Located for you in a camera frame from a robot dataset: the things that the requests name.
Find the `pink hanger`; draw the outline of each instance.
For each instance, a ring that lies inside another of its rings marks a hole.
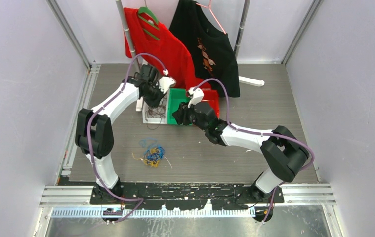
[[[210,8],[210,3],[212,2],[212,0],[209,0],[209,4],[208,6],[205,6],[205,5],[202,5],[202,4],[199,4],[199,3],[196,3],[196,5],[199,5],[201,7],[204,7],[204,8],[208,8],[210,13],[212,14],[212,16],[215,18],[215,21],[218,23],[219,27],[222,29],[222,31],[224,32],[224,34],[226,34],[224,28],[221,26],[221,23],[218,21],[218,19],[216,18],[215,14],[212,12],[212,9]]]

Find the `white wall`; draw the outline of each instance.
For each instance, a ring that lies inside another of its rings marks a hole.
[[[46,1],[0,2],[0,236],[31,236],[86,72]]]
[[[375,1],[324,1],[287,65],[350,237],[375,237]]]
[[[148,8],[170,26],[178,0],[146,0]],[[207,5],[207,0],[198,0]],[[252,0],[238,61],[281,62],[312,0]],[[114,0],[58,0],[84,51],[97,63],[128,62],[119,13]],[[123,0],[125,7],[139,8],[144,0]],[[214,0],[212,9],[234,48],[243,0]],[[210,12],[208,19],[217,26]]]

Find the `black shirt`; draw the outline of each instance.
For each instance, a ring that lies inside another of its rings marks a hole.
[[[179,1],[170,31],[192,55],[196,77],[216,78],[224,84],[228,96],[240,97],[238,65],[228,34],[215,28],[195,1]],[[209,83],[220,97],[225,97],[218,83]]]

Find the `red shirt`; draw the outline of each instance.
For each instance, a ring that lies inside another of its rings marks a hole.
[[[138,9],[125,8],[127,25],[136,53],[150,53],[159,58],[168,69],[168,74],[176,80],[176,88],[189,88],[198,85],[202,79],[195,77],[195,67],[192,57],[183,45],[162,23],[158,23],[158,29],[138,18]],[[151,19],[148,15],[142,14],[145,19]],[[154,39],[144,32],[144,29],[155,35],[159,40]],[[129,46],[125,38],[126,56],[131,58]],[[161,64],[149,56],[142,56],[149,64],[156,67],[160,74],[163,73]],[[205,83],[201,88],[210,88]]]

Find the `green hanger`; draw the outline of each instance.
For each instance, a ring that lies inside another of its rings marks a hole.
[[[145,21],[146,23],[148,23],[149,25],[151,25],[152,27],[154,27],[155,29],[158,30],[158,26],[156,26],[154,23],[151,23],[150,21],[148,21],[147,19],[143,18],[142,16],[140,16],[140,14],[142,13],[146,13],[148,14],[152,20],[155,22],[155,24],[158,24],[158,19],[157,17],[151,12],[150,9],[146,8],[146,7],[140,7],[138,9],[138,17],[139,19]],[[147,31],[146,29],[142,28],[144,30],[145,33],[149,34],[152,38],[156,39],[156,40],[160,40],[158,37],[156,37],[155,35],[153,35],[151,32]]]

